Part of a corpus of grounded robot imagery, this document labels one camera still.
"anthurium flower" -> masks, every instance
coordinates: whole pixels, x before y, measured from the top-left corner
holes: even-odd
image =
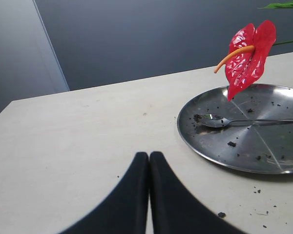
[[[216,73],[226,64],[228,101],[263,75],[266,58],[275,40],[275,26],[269,20],[261,23],[256,30],[250,23],[234,35],[229,44],[229,54],[214,70]]]

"gray wall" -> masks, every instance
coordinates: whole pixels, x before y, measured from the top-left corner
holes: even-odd
[[[0,112],[13,100],[68,91],[32,0],[0,0]]]
[[[258,9],[271,2],[36,0],[71,90],[216,65],[250,22],[271,20],[277,41],[293,39],[293,9]]]

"table surface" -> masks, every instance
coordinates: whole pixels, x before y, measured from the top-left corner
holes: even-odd
[[[293,88],[293,53],[265,68],[260,83]],[[0,114],[0,234],[62,231],[112,191],[138,151],[162,151],[193,195],[238,228],[293,233],[293,175],[225,169],[178,134],[184,104],[224,85],[223,69],[210,67],[11,102]]]

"stainless steel plate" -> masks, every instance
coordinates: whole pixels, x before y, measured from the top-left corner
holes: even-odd
[[[293,89],[254,84],[230,102],[227,90],[207,91],[183,107],[177,120],[183,140],[199,155],[226,167],[262,174],[293,173],[293,123],[213,129],[194,119],[195,114],[208,113],[229,119],[293,118]],[[230,141],[236,146],[229,146]]]

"spoon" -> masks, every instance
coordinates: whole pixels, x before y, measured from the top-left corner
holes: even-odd
[[[205,125],[207,127],[223,128],[228,126],[232,122],[293,122],[293,118],[285,118],[285,119],[258,118],[258,119],[229,120],[219,115],[209,114],[209,115],[197,115],[196,121],[199,121],[202,125]]]

